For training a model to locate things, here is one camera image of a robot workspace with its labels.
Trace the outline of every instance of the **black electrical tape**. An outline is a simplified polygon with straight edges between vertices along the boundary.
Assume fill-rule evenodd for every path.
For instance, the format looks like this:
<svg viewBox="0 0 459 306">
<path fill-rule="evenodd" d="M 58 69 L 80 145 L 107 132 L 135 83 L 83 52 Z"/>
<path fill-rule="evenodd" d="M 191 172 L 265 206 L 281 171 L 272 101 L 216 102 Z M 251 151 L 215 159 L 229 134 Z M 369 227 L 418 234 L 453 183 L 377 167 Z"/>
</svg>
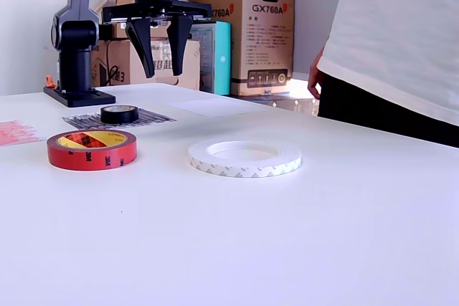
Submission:
<svg viewBox="0 0 459 306">
<path fill-rule="evenodd" d="M 138 120 L 138 108 L 129 105 L 111 105 L 100 110 L 100 120 L 109 125 L 122 125 Z"/>
</svg>

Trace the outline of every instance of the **teal box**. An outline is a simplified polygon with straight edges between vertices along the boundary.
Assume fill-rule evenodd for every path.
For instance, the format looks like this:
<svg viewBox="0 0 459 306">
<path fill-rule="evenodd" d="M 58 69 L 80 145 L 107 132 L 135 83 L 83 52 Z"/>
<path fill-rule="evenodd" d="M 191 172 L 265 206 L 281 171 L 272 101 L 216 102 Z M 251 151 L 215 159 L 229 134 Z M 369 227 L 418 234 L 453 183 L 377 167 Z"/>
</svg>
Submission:
<svg viewBox="0 0 459 306">
<path fill-rule="evenodd" d="M 201 43 L 201 91 L 229 95 L 231 91 L 231 24 L 193 24 L 192 39 Z"/>
</svg>

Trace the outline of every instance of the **cable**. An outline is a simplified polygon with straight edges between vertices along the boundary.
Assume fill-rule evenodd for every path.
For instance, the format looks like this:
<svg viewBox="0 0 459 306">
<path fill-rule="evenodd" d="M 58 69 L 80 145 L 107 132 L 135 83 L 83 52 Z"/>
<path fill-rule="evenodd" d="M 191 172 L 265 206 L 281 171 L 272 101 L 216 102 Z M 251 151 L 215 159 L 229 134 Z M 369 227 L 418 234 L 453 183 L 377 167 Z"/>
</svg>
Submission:
<svg viewBox="0 0 459 306">
<path fill-rule="evenodd" d="M 127 41 L 128 39 L 112 39 L 107 42 L 107 50 L 105 51 L 105 58 L 107 59 L 107 71 L 108 71 L 108 79 L 105 85 L 101 86 L 112 86 L 112 79 L 120 72 L 120 67 L 118 65 L 113 65 L 110 68 L 110 62 L 108 61 L 108 48 L 110 48 L 110 43 L 116 41 Z"/>
</svg>

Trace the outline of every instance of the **red tape roll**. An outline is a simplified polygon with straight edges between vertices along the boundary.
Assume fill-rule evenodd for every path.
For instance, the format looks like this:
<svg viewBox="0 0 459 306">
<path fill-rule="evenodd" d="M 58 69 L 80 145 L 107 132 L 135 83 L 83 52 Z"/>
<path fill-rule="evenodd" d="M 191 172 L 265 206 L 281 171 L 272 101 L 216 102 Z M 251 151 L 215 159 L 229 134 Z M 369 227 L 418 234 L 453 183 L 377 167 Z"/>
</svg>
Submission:
<svg viewBox="0 0 459 306">
<path fill-rule="evenodd" d="M 47 141 L 49 162 L 74 171 L 101 171 L 132 163 L 137 139 L 119 130 L 77 130 Z"/>
</svg>

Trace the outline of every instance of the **person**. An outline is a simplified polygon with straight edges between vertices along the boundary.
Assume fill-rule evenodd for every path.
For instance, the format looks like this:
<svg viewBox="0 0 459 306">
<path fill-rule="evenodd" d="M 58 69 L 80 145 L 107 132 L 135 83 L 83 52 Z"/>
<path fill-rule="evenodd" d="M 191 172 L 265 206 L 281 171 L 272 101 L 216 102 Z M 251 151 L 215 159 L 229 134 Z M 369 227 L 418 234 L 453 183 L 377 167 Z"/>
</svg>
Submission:
<svg viewBox="0 0 459 306">
<path fill-rule="evenodd" d="M 339 0 L 308 89 L 323 118 L 459 148 L 459 0 Z"/>
</svg>

